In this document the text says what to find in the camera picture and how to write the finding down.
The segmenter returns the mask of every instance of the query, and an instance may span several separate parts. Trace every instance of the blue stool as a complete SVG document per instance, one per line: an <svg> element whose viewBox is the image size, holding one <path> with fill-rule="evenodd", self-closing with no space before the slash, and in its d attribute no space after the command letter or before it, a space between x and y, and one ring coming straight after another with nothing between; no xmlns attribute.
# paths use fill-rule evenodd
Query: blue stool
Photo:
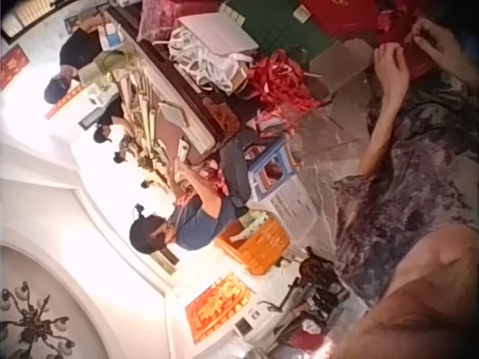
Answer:
<svg viewBox="0 0 479 359"><path fill-rule="evenodd" d="M248 163L251 200L254 202L262 201L296 173L294 160L284 136L252 144L245 154L247 158L254 155ZM266 169L269 164L274 164L275 169L281 170L279 178L269 177Z"/></svg>

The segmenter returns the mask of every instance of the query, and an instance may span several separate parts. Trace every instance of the blue shirt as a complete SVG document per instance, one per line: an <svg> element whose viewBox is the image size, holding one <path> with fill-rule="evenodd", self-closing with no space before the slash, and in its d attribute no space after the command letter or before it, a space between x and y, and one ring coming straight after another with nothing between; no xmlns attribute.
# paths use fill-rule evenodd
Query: blue shirt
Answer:
<svg viewBox="0 0 479 359"><path fill-rule="evenodd" d="M168 219L172 225L177 223L176 244L188 251L208 245L236 218L231 197L222 198L218 218L208 215L202 204L200 196L195 195L182 209L175 207Z"/></svg>

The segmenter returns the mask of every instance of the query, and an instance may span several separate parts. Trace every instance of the floral dress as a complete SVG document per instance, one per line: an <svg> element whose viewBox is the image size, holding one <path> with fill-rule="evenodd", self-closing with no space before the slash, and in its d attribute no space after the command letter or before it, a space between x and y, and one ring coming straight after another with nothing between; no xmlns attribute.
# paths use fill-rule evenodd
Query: floral dress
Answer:
<svg viewBox="0 0 479 359"><path fill-rule="evenodd" d="M379 105L373 99L370 132ZM335 183L335 270L367 305L428 233L446 224L478 230L478 116L477 97L432 72L411 87L376 175Z"/></svg>

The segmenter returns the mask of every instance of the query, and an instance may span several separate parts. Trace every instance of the dark hair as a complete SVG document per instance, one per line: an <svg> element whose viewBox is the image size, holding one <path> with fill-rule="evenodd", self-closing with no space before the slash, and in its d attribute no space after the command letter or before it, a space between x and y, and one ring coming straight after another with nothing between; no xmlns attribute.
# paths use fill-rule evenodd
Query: dark hair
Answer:
<svg viewBox="0 0 479 359"><path fill-rule="evenodd" d="M93 140L98 144L102 144L106 141L112 141L103 134L103 125L97 125L97 129L95 129L95 133L93 134Z"/></svg>
<svg viewBox="0 0 479 359"><path fill-rule="evenodd" d="M158 229L162 224L165 223L163 217L158 215L149 215L148 217L143 216L144 207L140 204L135 206L136 211L138 212L138 218L132 223L129 228L129 242L132 244L134 249L143 254L152 254L154 251L158 251L165 247L165 234L163 233L162 237L162 246L161 248L153 248L149 243L149 236L155 230Z"/></svg>
<svg viewBox="0 0 479 359"><path fill-rule="evenodd" d="M43 92L43 98L49 104L54 105L65 97L70 88L70 82L63 77L54 77L50 80Z"/></svg>
<svg viewBox="0 0 479 359"><path fill-rule="evenodd" d="M120 164L121 162L125 162L125 158L121 155L121 153L115 152L115 155L113 156L113 161Z"/></svg>

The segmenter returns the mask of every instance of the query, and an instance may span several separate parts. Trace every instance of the orange basket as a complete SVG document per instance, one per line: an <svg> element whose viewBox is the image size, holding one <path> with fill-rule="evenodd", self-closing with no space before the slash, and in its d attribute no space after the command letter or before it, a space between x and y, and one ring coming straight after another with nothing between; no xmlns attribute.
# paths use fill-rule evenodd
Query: orange basket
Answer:
<svg viewBox="0 0 479 359"><path fill-rule="evenodd" d="M239 221L233 222L215 239L215 244L233 260L244 264L251 274L267 273L290 244L286 232L270 218L248 239L231 243L230 237L243 229Z"/></svg>

